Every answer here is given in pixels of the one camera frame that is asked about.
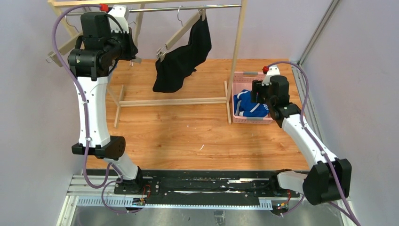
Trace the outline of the beige clip hanger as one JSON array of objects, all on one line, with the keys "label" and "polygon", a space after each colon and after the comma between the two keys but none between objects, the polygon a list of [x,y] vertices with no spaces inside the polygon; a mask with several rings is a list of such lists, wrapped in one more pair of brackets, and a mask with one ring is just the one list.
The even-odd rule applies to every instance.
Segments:
[{"label": "beige clip hanger", "polygon": [[[136,19],[136,27],[135,27],[135,33],[134,33],[134,36],[133,36],[133,42],[134,42],[134,44],[136,45],[137,48],[138,48],[138,37],[139,37],[140,32],[141,32],[142,20],[143,20],[142,17],[138,17]],[[129,66],[133,67],[135,63],[141,64],[142,63],[142,58],[136,56],[135,59],[132,59],[130,61]]]}]

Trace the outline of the blue underwear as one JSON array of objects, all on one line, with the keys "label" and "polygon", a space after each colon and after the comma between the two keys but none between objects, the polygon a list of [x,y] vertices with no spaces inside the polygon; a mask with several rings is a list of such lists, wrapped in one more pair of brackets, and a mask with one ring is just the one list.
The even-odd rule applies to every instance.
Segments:
[{"label": "blue underwear", "polygon": [[243,89],[240,93],[233,96],[235,116],[243,117],[266,117],[269,115],[269,108],[266,104],[251,101],[251,91]]}]

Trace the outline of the hanger holding black underwear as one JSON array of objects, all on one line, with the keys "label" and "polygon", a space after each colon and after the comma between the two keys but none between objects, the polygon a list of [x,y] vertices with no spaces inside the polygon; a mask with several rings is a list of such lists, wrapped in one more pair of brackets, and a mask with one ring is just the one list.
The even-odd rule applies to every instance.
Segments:
[{"label": "hanger holding black underwear", "polygon": [[157,50],[156,56],[161,61],[164,59],[168,50],[171,48],[194,26],[194,24],[198,20],[204,20],[206,18],[206,10],[205,9],[197,9],[197,13],[191,16],[186,23],[183,24],[183,21],[179,17],[179,13],[182,9],[180,6],[177,10],[177,19],[181,22],[181,28],[164,44],[163,47]]}]

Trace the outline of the black underwear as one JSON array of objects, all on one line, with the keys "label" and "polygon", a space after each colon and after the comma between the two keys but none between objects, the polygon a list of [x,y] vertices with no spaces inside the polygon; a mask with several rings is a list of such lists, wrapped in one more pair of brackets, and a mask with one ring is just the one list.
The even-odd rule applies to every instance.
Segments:
[{"label": "black underwear", "polygon": [[182,88],[186,77],[206,61],[212,49],[207,18],[199,19],[191,28],[188,44],[166,53],[164,59],[155,63],[156,80],[153,92],[174,93]]}]

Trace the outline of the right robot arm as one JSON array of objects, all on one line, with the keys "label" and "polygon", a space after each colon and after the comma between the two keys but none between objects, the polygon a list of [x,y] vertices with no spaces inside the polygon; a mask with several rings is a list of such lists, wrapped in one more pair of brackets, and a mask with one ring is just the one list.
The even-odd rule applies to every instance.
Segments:
[{"label": "right robot arm", "polygon": [[315,135],[299,106],[290,101],[287,78],[272,75],[252,81],[251,100],[268,106],[271,118],[292,138],[310,168],[307,174],[290,169],[276,171],[272,188],[301,193],[312,205],[348,198],[351,163],[338,158]]}]

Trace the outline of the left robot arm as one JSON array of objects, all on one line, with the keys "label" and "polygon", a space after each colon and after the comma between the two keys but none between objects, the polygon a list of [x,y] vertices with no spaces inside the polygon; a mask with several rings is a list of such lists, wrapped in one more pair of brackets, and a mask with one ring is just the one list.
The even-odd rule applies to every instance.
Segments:
[{"label": "left robot arm", "polygon": [[80,99],[81,131],[72,152],[108,162],[118,173],[121,185],[138,193],[144,186],[142,171],[128,159],[125,138],[109,134],[106,120],[109,76],[120,60],[135,59],[138,49],[126,20],[116,14],[88,12],[80,21],[83,34],[67,58]]}]

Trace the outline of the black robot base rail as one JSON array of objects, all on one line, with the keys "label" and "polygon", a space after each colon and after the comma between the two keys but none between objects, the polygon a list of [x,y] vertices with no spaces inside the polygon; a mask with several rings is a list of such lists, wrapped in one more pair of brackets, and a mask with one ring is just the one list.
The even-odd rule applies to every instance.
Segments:
[{"label": "black robot base rail", "polygon": [[127,212],[143,208],[269,210],[287,212],[301,196],[281,189],[275,171],[143,170],[137,180],[108,179],[106,190],[123,197]]}]

